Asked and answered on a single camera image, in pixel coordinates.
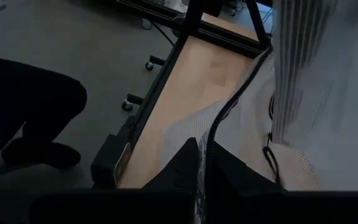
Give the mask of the black box with sticker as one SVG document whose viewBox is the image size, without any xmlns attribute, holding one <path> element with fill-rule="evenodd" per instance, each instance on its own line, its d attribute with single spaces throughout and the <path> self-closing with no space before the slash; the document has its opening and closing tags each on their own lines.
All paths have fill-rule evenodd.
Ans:
<svg viewBox="0 0 358 224">
<path fill-rule="evenodd" d="M 91 164 L 91 177 L 97 188 L 115 189 L 132 155 L 129 141 L 109 134 Z"/>
</svg>

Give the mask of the large clear mesh pouch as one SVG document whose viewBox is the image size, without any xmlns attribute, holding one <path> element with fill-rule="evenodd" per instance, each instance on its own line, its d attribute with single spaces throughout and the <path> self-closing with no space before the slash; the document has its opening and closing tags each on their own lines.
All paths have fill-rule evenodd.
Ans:
<svg viewBox="0 0 358 224">
<path fill-rule="evenodd" d="M 273 21 L 229 97 L 163 132 L 160 165 L 196 139 L 191 224 L 358 224 L 358 0 L 275 0 Z M 214 142 L 282 189 L 213 187 Z"/>
</svg>

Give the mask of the person's shoe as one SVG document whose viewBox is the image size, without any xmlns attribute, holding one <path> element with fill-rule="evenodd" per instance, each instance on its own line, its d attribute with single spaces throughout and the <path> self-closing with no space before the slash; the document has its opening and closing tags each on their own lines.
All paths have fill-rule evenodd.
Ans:
<svg viewBox="0 0 358 224">
<path fill-rule="evenodd" d="M 1 156 L 9 165 L 46 164 L 59 170 L 69 169 L 81 160 L 81 154 L 70 146 L 26 138 L 12 140 Z"/>
</svg>

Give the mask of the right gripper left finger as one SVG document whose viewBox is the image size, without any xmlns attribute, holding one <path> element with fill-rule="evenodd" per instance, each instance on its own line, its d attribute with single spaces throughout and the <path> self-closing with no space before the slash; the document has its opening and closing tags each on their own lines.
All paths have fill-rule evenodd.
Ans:
<svg viewBox="0 0 358 224">
<path fill-rule="evenodd" d="M 186 140 L 169 163 L 142 189 L 194 191 L 198 175 L 198 144 L 195 138 Z"/>
</svg>

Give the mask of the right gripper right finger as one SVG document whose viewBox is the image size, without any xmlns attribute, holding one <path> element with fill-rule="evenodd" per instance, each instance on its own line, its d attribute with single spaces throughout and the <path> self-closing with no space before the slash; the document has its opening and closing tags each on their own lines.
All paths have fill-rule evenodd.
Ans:
<svg viewBox="0 0 358 224">
<path fill-rule="evenodd" d="M 213 145 L 212 182 L 217 189 L 237 192 L 277 192 L 282 189 L 216 142 Z"/>
</svg>

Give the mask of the black caster wheel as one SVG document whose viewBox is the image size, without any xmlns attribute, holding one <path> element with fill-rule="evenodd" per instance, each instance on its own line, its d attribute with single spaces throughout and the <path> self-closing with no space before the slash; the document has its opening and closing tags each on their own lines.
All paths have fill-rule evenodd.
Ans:
<svg viewBox="0 0 358 224">
<path fill-rule="evenodd" d="M 149 61 L 145 64 L 145 69 L 148 71 L 152 71 L 154 69 L 154 65 L 159 65 L 162 67 L 164 63 L 164 59 L 151 55 L 149 57 Z"/>
<path fill-rule="evenodd" d="M 131 111 L 133 105 L 141 105 L 143 100 L 142 97 L 128 93 L 126 99 L 122 102 L 121 109 L 124 111 Z"/>
</svg>

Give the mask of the person's leg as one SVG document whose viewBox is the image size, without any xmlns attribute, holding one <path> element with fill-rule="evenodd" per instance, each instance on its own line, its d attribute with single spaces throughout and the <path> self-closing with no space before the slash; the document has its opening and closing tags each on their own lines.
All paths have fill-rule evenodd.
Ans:
<svg viewBox="0 0 358 224">
<path fill-rule="evenodd" d="M 0 155 L 17 138 L 55 142 L 87 99 L 74 78 L 0 58 Z"/>
</svg>

